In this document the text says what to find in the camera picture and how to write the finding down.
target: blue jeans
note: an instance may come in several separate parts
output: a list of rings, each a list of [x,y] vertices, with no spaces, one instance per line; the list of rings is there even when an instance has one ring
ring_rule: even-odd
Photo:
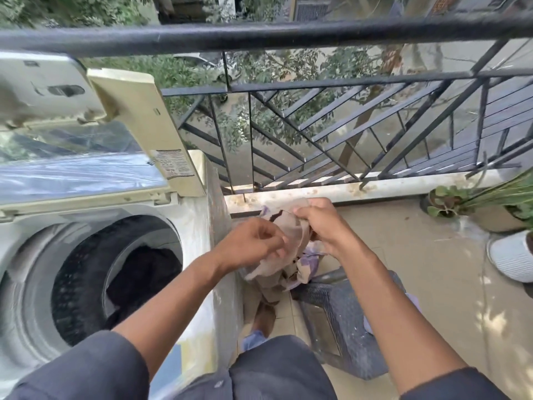
[[[249,349],[258,347],[259,345],[261,345],[262,343],[265,343],[266,341],[267,339],[265,338],[265,336],[263,335],[261,331],[259,331],[258,329],[253,330],[249,336],[246,336],[243,339],[241,350],[243,352],[247,351]]]

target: person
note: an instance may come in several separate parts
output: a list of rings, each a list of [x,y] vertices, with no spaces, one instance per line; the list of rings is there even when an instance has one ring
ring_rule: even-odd
[[[309,220],[327,252],[344,267],[402,400],[507,398],[446,343],[329,199],[309,201],[295,214]],[[243,222],[112,331],[89,336],[30,373],[7,398],[146,399],[151,379],[208,292],[227,273],[268,256],[284,256],[286,241],[269,221]],[[272,307],[260,305],[254,331],[243,342],[246,351],[230,369],[197,378],[173,398],[335,399],[328,376],[302,340],[267,340],[275,317]]]

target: top-load washing machine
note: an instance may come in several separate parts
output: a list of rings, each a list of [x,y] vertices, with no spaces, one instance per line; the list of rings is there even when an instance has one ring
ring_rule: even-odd
[[[187,152],[151,75],[0,52],[0,99],[3,398],[109,328],[117,306],[107,289],[132,252],[166,249],[177,275],[231,220],[216,169]],[[208,295],[151,398],[228,366],[243,322],[238,288],[230,274]]]

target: dark laundry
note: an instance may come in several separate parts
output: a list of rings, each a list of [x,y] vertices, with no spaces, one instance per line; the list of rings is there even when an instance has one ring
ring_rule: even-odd
[[[131,251],[105,293],[117,307],[105,322],[112,329],[125,320],[181,272],[181,263],[168,248],[141,246]]]

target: ground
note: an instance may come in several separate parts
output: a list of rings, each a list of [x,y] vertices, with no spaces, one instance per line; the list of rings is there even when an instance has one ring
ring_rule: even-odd
[[[424,316],[470,365],[487,375],[512,400],[533,400],[533,299],[488,261],[487,235],[456,221],[433,219],[418,201],[380,202],[338,209],[350,226],[396,271],[416,295]],[[331,257],[323,273],[339,266]],[[258,296],[245,289],[245,328]],[[309,343],[298,306],[287,294],[277,305],[272,336],[294,334]],[[389,400],[398,395],[388,374],[363,381],[324,365],[339,400]]]

